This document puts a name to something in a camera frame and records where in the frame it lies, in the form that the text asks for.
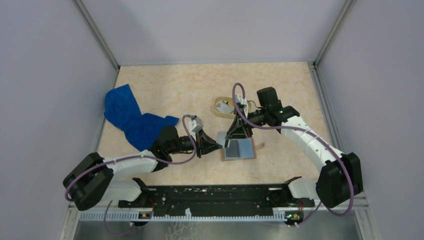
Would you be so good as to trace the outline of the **white card being carried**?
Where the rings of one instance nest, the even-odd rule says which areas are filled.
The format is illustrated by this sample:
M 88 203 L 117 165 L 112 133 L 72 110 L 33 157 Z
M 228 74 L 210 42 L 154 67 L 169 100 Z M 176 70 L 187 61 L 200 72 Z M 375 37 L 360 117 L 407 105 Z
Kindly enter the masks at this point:
M 230 139 L 227 136 L 226 131 L 219 131 L 217 133 L 216 142 L 222 146 L 223 149 L 228 148 L 230 146 Z

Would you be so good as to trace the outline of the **tan leather card holder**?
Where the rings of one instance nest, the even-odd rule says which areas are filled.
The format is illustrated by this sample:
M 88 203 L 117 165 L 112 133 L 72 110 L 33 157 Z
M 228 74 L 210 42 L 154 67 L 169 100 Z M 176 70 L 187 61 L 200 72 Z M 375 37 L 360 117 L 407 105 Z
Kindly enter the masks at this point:
M 257 151 L 263 149 L 265 147 L 265 143 L 255 144 L 253 138 L 246 139 L 233 139 L 238 141 L 239 146 L 239 158 L 227 159 L 225 158 L 225 148 L 221 150 L 221 160 L 222 161 L 234 161 L 234 160 L 249 160 L 257 158 Z

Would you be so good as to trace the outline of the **black card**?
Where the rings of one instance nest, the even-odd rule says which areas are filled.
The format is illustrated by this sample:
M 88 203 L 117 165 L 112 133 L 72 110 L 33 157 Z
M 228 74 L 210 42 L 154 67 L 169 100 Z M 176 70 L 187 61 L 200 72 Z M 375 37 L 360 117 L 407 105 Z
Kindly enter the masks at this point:
M 236 159 L 240 157 L 239 143 L 237 140 L 230 140 L 224 150 L 225 159 Z

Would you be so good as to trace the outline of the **beige oval tray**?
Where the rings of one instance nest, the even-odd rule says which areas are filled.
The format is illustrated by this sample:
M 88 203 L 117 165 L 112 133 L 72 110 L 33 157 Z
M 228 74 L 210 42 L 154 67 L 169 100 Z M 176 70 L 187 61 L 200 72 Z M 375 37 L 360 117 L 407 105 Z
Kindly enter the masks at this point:
M 233 111 L 232 114 L 223 114 L 223 113 L 220 113 L 217 110 L 215 110 L 215 106 L 217 105 L 217 103 L 219 103 L 221 101 L 226 102 L 229 106 L 234 108 L 234 111 Z M 249 103 L 249 110 L 242 110 L 242 112 L 245 113 L 246 115 L 248 113 L 251 113 L 255 109 L 255 107 L 257 106 L 256 103 L 253 100 L 248 100 L 248 103 Z M 217 98 L 215 98 L 215 100 L 212 104 L 212 111 L 217 117 L 227 118 L 227 119 L 233 119 L 235 117 L 235 114 L 236 114 L 236 110 L 235 110 L 235 107 L 233 105 L 233 99 L 231 97 L 227 97 L 227 96 L 218 96 Z

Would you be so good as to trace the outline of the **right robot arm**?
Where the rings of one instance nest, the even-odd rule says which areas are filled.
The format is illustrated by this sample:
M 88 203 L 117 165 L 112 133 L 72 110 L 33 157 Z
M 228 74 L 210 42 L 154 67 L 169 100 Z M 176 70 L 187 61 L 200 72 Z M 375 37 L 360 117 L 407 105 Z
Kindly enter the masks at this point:
M 314 164 L 318 178 L 298 177 L 287 183 L 281 199 L 287 206 L 295 206 L 301 199 L 319 200 L 332 209 L 363 192 L 362 168 L 359 157 L 344 153 L 327 143 L 304 121 L 292 106 L 283 106 L 273 87 L 256 92 L 259 108 L 249 112 L 246 93 L 236 94 L 236 83 L 232 88 L 234 120 L 225 136 L 225 143 L 253 136 L 253 129 L 276 130 L 291 140 Z

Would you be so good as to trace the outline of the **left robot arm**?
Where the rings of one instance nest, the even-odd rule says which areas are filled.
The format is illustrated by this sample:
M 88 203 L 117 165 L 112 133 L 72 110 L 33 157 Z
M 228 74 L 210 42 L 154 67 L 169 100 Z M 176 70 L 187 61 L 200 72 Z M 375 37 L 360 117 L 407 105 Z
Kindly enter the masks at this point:
M 174 126 L 162 129 L 153 145 L 137 155 L 104 158 L 97 152 L 88 154 L 63 180 L 65 198 L 80 211 L 101 202 L 126 201 L 138 207 L 149 203 L 149 189 L 135 176 L 153 173 L 173 164 L 172 154 L 192 153 L 201 158 L 222 149 L 202 129 L 179 136 Z

